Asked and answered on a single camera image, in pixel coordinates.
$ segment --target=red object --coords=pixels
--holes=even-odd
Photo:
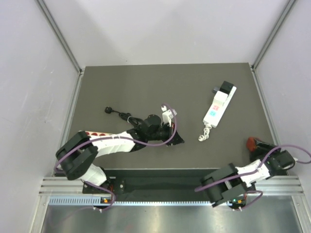
[[[249,137],[247,142],[246,142],[246,147],[250,152],[254,152],[257,149],[255,139],[260,140],[259,138],[256,137]]]

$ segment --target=gray mat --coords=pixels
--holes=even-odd
[[[237,87],[223,118],[210,138],[198,141],[212,89],[226,80]],[[104,168],[216,168],[233,162],[249,163],[245,147],[249,136],[273,142],[260,98],[247,63],[86,67],[70,136],[79,130],[121,133],[131,127],[111,106],[134,117],[161,116],[161,103],[177,111],[184,144],[144,148],[97,158]]]

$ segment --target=white panel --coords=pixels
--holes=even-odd
[[[46,0],[84,66],[253,63],[286,0]]]
[[[311,1],[299,0],[286,19],[259,68],[268,106],[281,143],[311,151]],[[297,150],[300,160],[310,159]],[[311,165],[294,169],[311,205]]]
[[[77,73],[34,0],[0,3],[0,232],[30,227]]]

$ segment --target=reflective metal surface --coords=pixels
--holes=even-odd
[[[226,206],[115,206],[102,214],[84,209],[52,228],[81,208],[49,206],[43,233],[299,233],[291,197],[263,197],[242,212]]]

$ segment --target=white coiled cord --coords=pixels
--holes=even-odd
[[[204,123],[204,125],[205,125],[205,128],[203,129],[203,135],[200,135],[199,136],[199,141],[200,142],[203,142],[203,141],[205,141],[206,139],[208,139],[208,137],[209,137],[209,131],[212,129],[212,125],[211,124],[209,124],[209,123]]]

